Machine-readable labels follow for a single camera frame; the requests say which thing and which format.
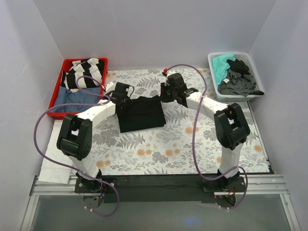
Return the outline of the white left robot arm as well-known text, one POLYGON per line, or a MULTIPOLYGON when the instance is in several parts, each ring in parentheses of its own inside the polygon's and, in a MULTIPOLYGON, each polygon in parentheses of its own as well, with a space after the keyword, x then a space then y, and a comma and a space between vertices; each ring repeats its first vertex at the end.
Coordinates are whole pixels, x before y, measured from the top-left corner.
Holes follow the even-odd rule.
POLYGON ((92 131, 116 111, 132 102, 128 91, 134 87, 121 82, 108 83, 108 99, 101 99, 94 106, 76 115, 67 114, 62 122, 57 140, 57 148, 73 162, 77 173, 86 179, 86 187, 93 193, 102 188, 100 170, 92 160, 92 131))

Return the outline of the black t-shirt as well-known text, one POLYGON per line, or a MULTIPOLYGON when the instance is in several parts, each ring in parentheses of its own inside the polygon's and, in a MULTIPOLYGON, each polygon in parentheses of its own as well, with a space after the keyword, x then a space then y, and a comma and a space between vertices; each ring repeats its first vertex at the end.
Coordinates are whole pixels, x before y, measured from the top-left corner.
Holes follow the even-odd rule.
POLYGON ((159 96, 125 99, 116 104, 120 132, 160 128, 166 124, 159 96))

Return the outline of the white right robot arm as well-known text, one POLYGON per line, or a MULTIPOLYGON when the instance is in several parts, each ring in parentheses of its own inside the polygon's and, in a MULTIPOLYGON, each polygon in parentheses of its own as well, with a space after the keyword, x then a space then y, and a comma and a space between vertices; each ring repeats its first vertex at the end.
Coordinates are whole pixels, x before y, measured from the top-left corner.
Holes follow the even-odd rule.
POLYGON ((206 97, 195 88, 188 88, 180 73, 167 74, 161 83, 160 100, 164 103, 176 101, 178 104, 203 114, 215 123, 216 137, 222 146, 221 163, 217 176, 205 177, 200 169, 202 185, 209 189, 229 191, 235 187, 240 177, 239 159, 243 144, 250 134, 250 128, 239 104, 225 104, 206 97))

